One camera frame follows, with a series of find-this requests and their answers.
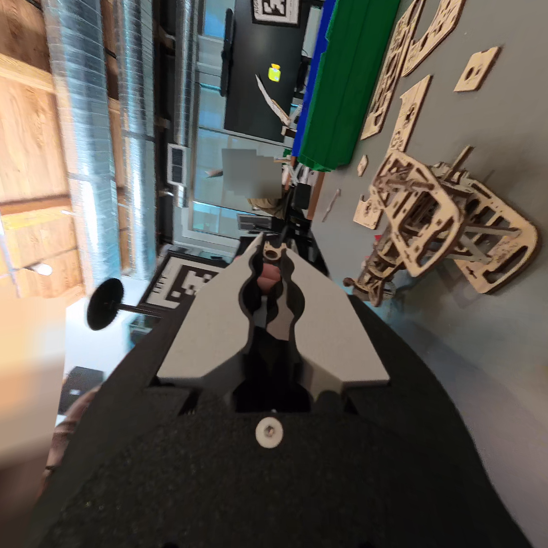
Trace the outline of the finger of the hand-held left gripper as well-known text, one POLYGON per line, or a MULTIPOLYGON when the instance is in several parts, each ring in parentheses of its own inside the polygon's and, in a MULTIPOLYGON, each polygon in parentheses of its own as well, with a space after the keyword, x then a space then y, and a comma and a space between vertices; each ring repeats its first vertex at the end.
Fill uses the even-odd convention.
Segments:
POLYGON ((289 341, 293 318, 294 314, 286 299, 278 299, 267 304, 266 332, 275 339, 289 341))

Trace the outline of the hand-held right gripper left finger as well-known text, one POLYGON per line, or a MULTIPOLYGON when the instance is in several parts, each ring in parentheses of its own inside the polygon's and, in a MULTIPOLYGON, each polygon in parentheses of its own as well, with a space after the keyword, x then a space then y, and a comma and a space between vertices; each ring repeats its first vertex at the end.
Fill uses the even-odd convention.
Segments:
POLYGON ((181 386, 238 386, 253 336, 244 290, 262 271, 264 235, 198 291, 157 378, 181 386))

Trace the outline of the small wooden ring part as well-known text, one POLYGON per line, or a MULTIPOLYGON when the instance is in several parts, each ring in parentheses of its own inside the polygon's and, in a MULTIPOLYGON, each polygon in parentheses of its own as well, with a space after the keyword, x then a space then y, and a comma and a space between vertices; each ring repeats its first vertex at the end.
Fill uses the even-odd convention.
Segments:
POLYGON ((284 222, 275 223, 264 235, 263 256, 270 263, 280 260, 285 248, 287 230, 284 222))

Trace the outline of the wooden model airplane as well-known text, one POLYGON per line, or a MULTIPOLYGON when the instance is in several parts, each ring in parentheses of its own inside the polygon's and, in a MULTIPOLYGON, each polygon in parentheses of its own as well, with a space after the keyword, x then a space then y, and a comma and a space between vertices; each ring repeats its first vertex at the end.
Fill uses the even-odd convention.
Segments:
POLYGON ((391 149, 369 188, 363 216, 386 216, 357 278, 345 278, 362 300, 379 307, 397 272, 426 275, 453 261, 479 294, 497 291, 535 258, 535 225, 476 180, 462 165, 467 146, 452 163, 428 166, 391 149))

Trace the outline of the person's left hand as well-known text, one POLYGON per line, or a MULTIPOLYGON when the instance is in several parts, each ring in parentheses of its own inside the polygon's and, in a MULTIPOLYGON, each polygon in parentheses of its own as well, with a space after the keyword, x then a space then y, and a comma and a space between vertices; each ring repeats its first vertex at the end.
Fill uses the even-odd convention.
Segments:
POLYGON ((270 290, 281 281, 281 273, 278 266, 264 263, 263 269, 257 278, 257 286, 262 295, 268 295, 270 290))

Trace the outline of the printed marker sign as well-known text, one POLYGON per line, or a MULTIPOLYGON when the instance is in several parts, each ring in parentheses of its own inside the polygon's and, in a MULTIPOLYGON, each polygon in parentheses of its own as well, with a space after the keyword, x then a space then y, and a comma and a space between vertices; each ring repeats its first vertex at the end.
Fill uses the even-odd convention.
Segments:
POLYGON ((300 27, 301 1, 250 1, 254 24, 300 27))
POLYGON ((228 265, 223 257, 201 257, 169 249, 139 304, 150 310, 173 310, 195 297, 228 265))

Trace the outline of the black round disc fixture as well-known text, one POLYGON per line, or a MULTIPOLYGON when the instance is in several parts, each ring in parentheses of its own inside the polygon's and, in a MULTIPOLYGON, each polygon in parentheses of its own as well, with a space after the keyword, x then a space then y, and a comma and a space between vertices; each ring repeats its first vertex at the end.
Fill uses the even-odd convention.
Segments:
POLYGON ((97 287, 89 299, 86 309, 86 323, 92 331, 101 331, 112 324, 120 311, 162 319, 157 311, 148 310, 140 305, 124 304, 124 286, 120 279, 110 278, 97 287))

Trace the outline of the thin pale wood strip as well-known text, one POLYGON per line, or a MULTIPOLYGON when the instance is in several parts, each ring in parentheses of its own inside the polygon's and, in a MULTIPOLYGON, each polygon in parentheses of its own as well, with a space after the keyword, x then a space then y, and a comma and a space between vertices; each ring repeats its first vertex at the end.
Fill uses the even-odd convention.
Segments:
POLYGON ((336 203, 336 201, 337 201, 337 199, 339 198, 340 195, 341 195, 341 189, 338 188, 338 189, 335 191, 334 195, 332 196, 332 199, 331 199, 331 201, 329 202, 327 208, 325 209, 325 213, 324 213, 324 215, 323 215, 323 217, 322 217, 322 220, 321 220, 322 223, 325 223, 325 221, 327 220, 327 218, 328 218, 330 212, 331 212, 332 209, 333 209, 334 204, 336 203))

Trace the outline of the black box with label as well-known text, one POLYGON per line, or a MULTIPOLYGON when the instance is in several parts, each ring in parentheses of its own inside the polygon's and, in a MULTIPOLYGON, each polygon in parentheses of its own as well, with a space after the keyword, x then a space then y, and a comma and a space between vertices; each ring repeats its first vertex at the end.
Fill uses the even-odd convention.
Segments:
POLYGON ((101 370, 74 367, 63 381, 61 387, 58 415, 66 415, 69 408, 93 388, 102 384, 105 373, 101 370))

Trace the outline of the wooden sheet with curvy cutouts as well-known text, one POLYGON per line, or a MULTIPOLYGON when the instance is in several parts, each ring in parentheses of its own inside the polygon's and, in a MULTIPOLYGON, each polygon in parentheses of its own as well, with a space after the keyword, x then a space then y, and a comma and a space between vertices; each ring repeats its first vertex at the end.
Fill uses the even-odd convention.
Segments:
POLYGON ((380 133, 384 126, 423 5, 423 1, 413 1, 395 25, 360 136, 361 140, 380 133))

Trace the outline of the green storage bin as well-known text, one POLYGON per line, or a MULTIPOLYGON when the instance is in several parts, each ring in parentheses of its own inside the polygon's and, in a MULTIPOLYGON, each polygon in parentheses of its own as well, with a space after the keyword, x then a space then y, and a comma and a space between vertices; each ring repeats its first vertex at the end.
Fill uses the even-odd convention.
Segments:
POLYGON ((305 93, 305 124, 298 126, 294 155, 313 170, 349 164, 366 117, 400 1, 326 1, 323 39, 311 68, 316 78, 305 93))

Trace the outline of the black soundbar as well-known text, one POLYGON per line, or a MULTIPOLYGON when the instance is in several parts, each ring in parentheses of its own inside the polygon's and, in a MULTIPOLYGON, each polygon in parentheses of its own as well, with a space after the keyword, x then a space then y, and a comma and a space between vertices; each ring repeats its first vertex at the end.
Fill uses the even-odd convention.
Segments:
POLYGON ((225 27, 223 34, 223 48, 221 50, 220 95, 227 97, 229 78, 232 67, 232 48, 235 34, 235 18, 232 9, 225 11, 225 27))

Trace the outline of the L-shaped wooden parts sheet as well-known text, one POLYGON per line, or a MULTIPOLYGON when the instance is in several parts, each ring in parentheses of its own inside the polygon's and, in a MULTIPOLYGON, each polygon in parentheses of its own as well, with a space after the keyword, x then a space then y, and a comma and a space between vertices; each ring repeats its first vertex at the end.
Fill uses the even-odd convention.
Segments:
POLYGON ((412 40, 402 76, 409 76, 456 28, 466 1, 440 1, 424 35, 412 40))

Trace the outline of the white wall air unit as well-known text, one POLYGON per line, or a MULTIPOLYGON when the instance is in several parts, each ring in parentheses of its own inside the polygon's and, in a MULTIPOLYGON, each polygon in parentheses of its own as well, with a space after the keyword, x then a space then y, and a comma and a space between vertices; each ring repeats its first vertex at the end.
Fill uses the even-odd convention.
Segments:
POLYGON ((186 186, 188 175, 187 147, 168 143, 167 148, 167 182, 174 186, 186 186))

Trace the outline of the wide silver ventilation duct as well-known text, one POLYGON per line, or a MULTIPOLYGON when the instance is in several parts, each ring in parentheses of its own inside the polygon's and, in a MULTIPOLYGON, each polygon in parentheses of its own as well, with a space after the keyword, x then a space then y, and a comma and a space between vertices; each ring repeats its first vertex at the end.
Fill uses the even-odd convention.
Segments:
POLYGON ((91 293, 120 276, 100 1, 42 1, 80 265, 91 293))

